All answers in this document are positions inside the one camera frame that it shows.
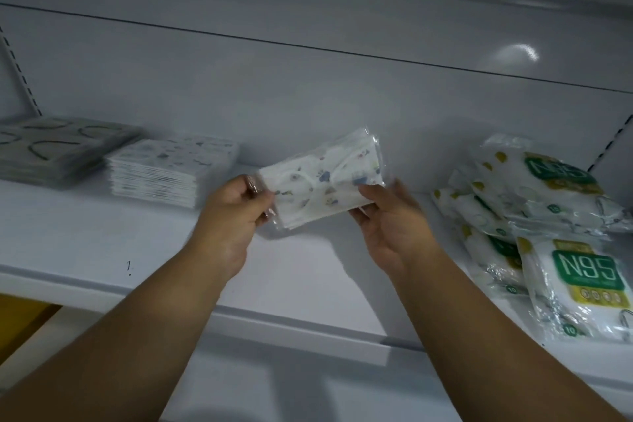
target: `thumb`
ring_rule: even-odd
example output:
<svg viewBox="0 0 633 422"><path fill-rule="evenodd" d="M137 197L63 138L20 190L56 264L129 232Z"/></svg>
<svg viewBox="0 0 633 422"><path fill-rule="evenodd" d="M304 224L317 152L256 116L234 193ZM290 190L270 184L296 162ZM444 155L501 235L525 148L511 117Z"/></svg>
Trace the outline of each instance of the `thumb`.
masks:
<svg viewBox="0 0 633 422"><path fill-rule="evenodd" d="M244 213L249 222L255 222L266 210L271 208L274 200L275 195L270 190L266 190L257 194L255 198L244 202Z"/></svg>
<svg viewBox="0 0 633 422"><path fill-rule="evenodd" d="M360 185L358 191L360 195L374 202L382 210L391 210L400 202L393 192L382 185Z"/></svg>

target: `white shelf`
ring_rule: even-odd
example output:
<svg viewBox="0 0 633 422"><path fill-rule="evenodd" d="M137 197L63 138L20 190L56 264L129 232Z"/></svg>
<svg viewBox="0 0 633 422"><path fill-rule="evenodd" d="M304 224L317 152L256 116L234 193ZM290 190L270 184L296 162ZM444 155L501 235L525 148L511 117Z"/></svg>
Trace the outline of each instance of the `white shelf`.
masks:
<svg viewBox="0 0 633 422"><path fill-rule="evenodd" d="M419 200L439 242L463 264L468 256L461 244L431 201ZM0 292L100 312L168 260L196 221L190 210L112 196L103 172L65 192L0 181L0 204L10 214L0 221ZM498 305L535 334L527 303ZM420 350L394 290L347 214L278 240L257 234L208 329L380 365L406 365ZM633 346L546 348L592 383L633 390Z"/></svg>

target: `stack of gray packages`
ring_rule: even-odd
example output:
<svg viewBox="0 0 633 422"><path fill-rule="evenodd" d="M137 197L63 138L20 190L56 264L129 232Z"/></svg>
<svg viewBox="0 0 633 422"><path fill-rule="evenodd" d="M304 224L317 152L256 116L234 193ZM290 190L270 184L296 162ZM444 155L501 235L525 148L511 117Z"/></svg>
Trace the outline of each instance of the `stack of gray packages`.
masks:
<svg viewBox="0 0 633 422"><path fill-rule="evenodd" d="M195 209L222 183L239 144L202 136L142 140L107 158L112 193Z"/></svg>
<svg viewBox="0 0 633 422"><path fill-rule="evenodd" d="M0 178L66 188L103 156L142 136L136 126L76 117L38 117L0 126Z"/></svg>

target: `person's left hand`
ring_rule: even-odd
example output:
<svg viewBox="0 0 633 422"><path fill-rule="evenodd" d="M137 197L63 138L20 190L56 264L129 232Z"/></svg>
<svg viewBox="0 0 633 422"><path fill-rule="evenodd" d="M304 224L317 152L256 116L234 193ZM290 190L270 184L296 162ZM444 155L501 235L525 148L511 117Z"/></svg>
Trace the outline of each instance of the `person's left hand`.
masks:
<svg viewBox="0 0 633 422"><path fill-rule="evenodd" d="M183 250L218 264L226 281L246 262L246 248L255 227L266 222L264 211L273 204L270 191L250 198L246 176L238 176L213 192Z"/></svg>

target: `person's right hand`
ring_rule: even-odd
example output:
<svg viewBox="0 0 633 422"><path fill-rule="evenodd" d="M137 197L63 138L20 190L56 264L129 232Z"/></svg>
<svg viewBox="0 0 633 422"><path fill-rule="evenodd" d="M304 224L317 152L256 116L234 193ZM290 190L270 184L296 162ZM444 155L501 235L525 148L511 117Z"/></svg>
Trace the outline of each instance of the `person's right hand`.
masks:
<svg viewBox="0 0 633 422"><path fill-rule="evenodd" d="M369 255L390 278L406 276L424 244L434 241L419 204L399 180L390 188L358 189L373 203L349 213L363 232Z"/></svg>

